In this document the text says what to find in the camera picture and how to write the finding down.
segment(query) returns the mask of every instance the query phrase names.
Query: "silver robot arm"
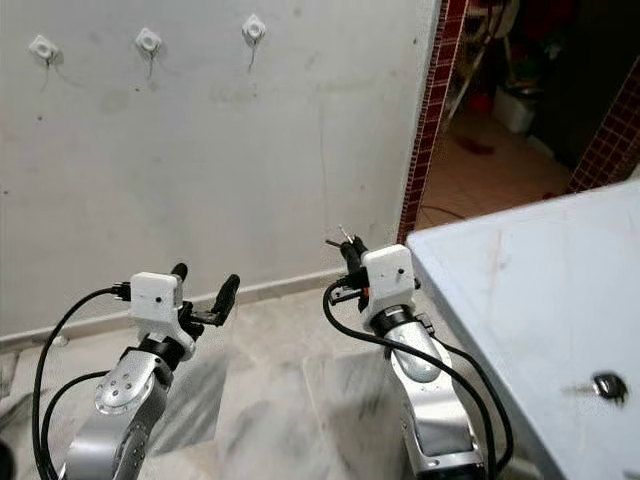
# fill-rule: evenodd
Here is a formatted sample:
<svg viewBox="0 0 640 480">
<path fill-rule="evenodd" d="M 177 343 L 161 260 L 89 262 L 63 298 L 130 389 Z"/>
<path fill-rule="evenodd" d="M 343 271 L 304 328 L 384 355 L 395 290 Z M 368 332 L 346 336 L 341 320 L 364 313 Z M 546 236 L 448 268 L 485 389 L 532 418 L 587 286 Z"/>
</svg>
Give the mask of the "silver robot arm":
<svg viewBox="0 0 640 480">
<path fill-rule="evenodd" d="M 173 371 L 195 353 L 202 324 L 224 324 L 240 283 L 237 275 L 231 275 L 212 311 L 196 314 L 193 305 L 182 299 L 185 276 L 186 267 L 171 275 L 143 272 L 131 278 L 130 314 L 141 343 L 127 348 L 96 387 L 94 410 L 69 448 L 61 478 L 138 477 L 149 436 L 167 404 Z"/>
<path fill-rule="evenodd" d="M 429 335 L 425 315 L 416 316 L 416 281 L 410 251 L 392 245 L 368 251 L 358 237 L 337 244 L 349 276 L 360 288 L 333 291 L 332 304 L 359 299 L 365 330 L 403 343 L 451 366 L 447 351 Z M 467 412 L 451 378 L 427 361 L 405 352 L 387 353 L 402 401 L 401 428 L 412 470 L 418 479 L 483 479 L 483 460 Z"/>
</svg>

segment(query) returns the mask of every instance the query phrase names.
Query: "white table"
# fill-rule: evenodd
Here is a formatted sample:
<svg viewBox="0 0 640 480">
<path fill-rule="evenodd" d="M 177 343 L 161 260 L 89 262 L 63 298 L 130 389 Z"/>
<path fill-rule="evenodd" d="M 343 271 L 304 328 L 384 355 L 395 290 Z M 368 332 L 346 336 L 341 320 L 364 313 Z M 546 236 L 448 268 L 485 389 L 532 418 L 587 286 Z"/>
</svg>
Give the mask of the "white table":
<svg viewBox="0 0 640 480">
<path fill-rule="evenodd" d="M 407 243 L 545 478 L 640 479 L 640 180 Z M 623 407 L 566 392 L 602 370 L 626 381 Z"/>
</svg>

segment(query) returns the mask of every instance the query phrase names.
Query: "white marble floor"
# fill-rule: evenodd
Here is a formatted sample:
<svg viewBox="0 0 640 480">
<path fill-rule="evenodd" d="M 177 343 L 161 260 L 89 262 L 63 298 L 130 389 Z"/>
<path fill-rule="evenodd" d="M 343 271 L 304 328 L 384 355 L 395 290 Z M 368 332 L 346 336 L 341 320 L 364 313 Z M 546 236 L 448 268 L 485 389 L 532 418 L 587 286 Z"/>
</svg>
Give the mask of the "white marble floor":
<svg viewBox="0 0 640 480">
<path fill-rule="evenodd" d="M 382 352 L 335 331 L 321 297 L 321 290 L 310 290 L 242 305 L 224 327 L 209 327 L 195 358 L 176 370 L 141 478 L 410 478 Z M 418 307 L 431 315 L 443 340 L 456 343 L 428 300 L 419 297 Z M 337 313 L 360 326 L 354 307 Z M 69 379 L 111 368 L 136 343 L 130 329 L 54 348 L 43 404 Z M 38 354 L 35 348 L 21 352 L 14 367 L 2 360 L 2 378 L 13 381 L 0 400 L 0 438 L 14 450 L 18 480 L 37 478 L 29 425 Z M 463 363 L 456 367 L 469 372 Z M 59 404 L 50 436 L 56 465 L 92 408 L 93 387 L 79 385 Z"/>
</svg>

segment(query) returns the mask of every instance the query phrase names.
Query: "black wire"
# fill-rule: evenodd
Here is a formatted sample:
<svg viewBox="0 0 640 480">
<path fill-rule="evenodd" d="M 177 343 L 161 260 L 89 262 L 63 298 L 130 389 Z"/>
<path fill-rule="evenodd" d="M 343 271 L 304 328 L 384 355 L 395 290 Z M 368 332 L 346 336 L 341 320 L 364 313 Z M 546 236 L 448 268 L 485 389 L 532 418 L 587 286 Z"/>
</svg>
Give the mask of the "black wire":
<svg viewBox="0 0 640 480">
<path fill-rule="evenodd" d="M 85 380 L 91 380 L 92 378 L 104 377 L 107 373 L 109 373 L 109 370 L 81 375 L 80 377 L 74 378 L 70 382 L 66 383 L 64 387 L 58 390 L 53 396 L 53 398 L 49 402 L 49 406 L 47 407 L 46 412 L 44 413 L 44 417 L 42 418 L 42 430 L 40 433 L 40 446 L 42 449 L 43 460 L 46 464 L 53 467 L 53 462 L 51 461 L 51 452 L 49 451 L 49 425 L 51 423 L 51 416 L 53 415 L 53 410 L 56 408 L 56 404 L 60 401 L 67 390 L 69 390 L 74 385 L 77 385 L 80 382 L 84 382 Z"/>
<path fill-rule="evenodd" d="M 502 422 L 502 426 L 504 428 L 504 436 L 507 441 L 507 447 L 505 448 L 504 454 L 502 455 L 502 457 L 500 458 L 500 460 L 496 465 L 498 475 L 499 475 L 500 472 L 502 472 L 502 470 L 504 470 L 504 468 L 507 466 L 507 464 L 511 460 L 511 457 L 513 457 L 513 448 L 514 448 L 513 447 L 514 446 L 513 430 L 511 429 L 511 422 L 509 421 L 509 416 L 507 415 L 507 411 L 505 410 L 504 405 L 502 405 L 502 402 L 500 401 L 500 397 L 498 396 L 498 393 L 493 388 L 493 385 L 491 385 L 491 382 L 489 381 L 489 377 L 487 377 L 487 374 L 484 372 L 484 370 L 482 369 L 482 367 L 476 361 L 475 358 L 473 358 L 467 352 L 464 352 L 452 345 L 448 345 L 444 343 L 435 335 L 431 335 L 431 337 L 434 340 L 437 340 L 438 342 L 440 342 L 440 345 L 442 345 L 449 352 L 455 355 L 458 355 L 464 358 L 467 362 L 469 362 L 471 366 L 474 368 L 474 370 L 478 373 L 478 376 L 480 376 L 480 378 L 482 379 L 482 382 L 484 383 L 485 387 L 487 387 L 487 390 L 489 391 L 489 395 L 491 395 L 491 399 L 493 400 L 493 403 L 495 404 L 496 409 L 498 410 L 498 415 L 500 415 L 500 421 Z"/>
<path fill-rule="evenodd" d="M 452 212 L 451 210 L 447 210 L 446 208 L 441 208 L 441 207 L 436 207 L 435 205 L 422 205 L 420 208 L 426 208 L 428 210 L 436 210 L 438 212 L 442 212 L 442 213 L 447 213 L 449 215 L 452 215 L 456 218 L 459 218 L 460 220 L 466 220 L 467 217 L 460 215 L 459 213 L 456 212 Z"/>
<path fill-rule="evenodd" d="M 51 462 L 46 463 L 43 454 L 42 454 L 42 446 L 40 444 L 40 391 L 42 389 L 42 372 L 44 371 L 44 362 L 47 359 L 47 353 L 49 352 L 49 348 L 53 343 L 53 340 L 62 330 L 62 327 L 67 320 L 71 318 L 71 316 L 76 313 L 80 307 L 82 307 L 89 300 L 99 297 L 100 295 L 107 295 L 114 293 L 113 288 L 103 288 L 101 290 L 96 290 L 93 293 L 90 293 L 86 297 L 80 299 L 76 304 L 69 309 L 67 313 L 65 313 L 62 320 L 58 322 L 55 326 L 51 335 L 42 347 L 42 351 L 40 352 L 40 358 L 38 360 L 38 366 L 36 367 L 36 377 L 33 382 L 33 405 L 31 409 L 31 441 L 33 443 L 33 456 L 36 460 L 36 469 L 38 470 L 38 474 L 40 478 L 43 480 L 58 480 L 57 473 L 51 465 Z"/>
<path fill-rule="evenodd" d="M 378 345 L 382 345 L 383 347 L 392 348 L 395 350 L 400 350 L 402 352 L 406 352 L 410 355 L 414 355 L 418 358 L 421 358 L 425 362 L 429 362 L 431 365 L 439 368 L 446 374 L 448 374 L 451 378 L 453 378 L 456 382 L 460 384 L 469 395 L 473 398 L 478 409 L 480 410 L 480 416 L 482 417 L 482 423 L 484 425 L 485 436 L 487 439 L 487 473 L 488 479 L 494 480 L 496 478 L 496 446 L 493 438 L 493 425 L 491 424 L 491 417 L 489 416 L 489 410 L 485 405 L 482 397 L 478 393 L 478 391 L 473 388 L 467 379 L 465 379 L 462 375 L 456 372 L 453 368 L 449 367 L 447 364 L 442 362 L 441 360 L 432 357 L 420 350 L 417 350 L 413 347 L 405 345 L 404 343 L 395 342 L 393 340 L 389 340 L 386 338 L 379 338 L 375 335 L 371 335 L 364 332 L 358 332 L 357 330 L 352 330 L 349 327 L 341 324 L 331 313 L 331 292 L 338 287 L 341 287 L 342 283 L 340 280 L 333 282 L 329 287 L 325 290 L 324 295 L 322 297 L 322 309 L 324 310 L 324 314 L 329 320 L 329 323 L 333 325 L 341 333 L 353 337 L 357 340 L 362 340 L 364 342 L 376 343 Z"/>
</svg>

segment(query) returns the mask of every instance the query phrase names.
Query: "tiled wall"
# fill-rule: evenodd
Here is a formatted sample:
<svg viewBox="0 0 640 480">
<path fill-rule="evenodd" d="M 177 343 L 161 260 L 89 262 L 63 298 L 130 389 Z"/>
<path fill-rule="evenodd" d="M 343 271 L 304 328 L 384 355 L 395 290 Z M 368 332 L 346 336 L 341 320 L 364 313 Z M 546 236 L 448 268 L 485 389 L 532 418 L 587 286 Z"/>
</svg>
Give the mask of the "tiled wall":
<svg viewBox="0 0 640 480">
<path fill-rule="evenodd" d="M 640 154 L 640 57 L 569 181 L 579 192 L 626 179 Z"/>
<path fill-rule="evenodd" d="M 404 243 L 413 230 L 418 216 L 466 6 L 467 0 L 442 0 L 441 3 L 402 205 L 398 229 L 400 243 Z"/>
</svg>

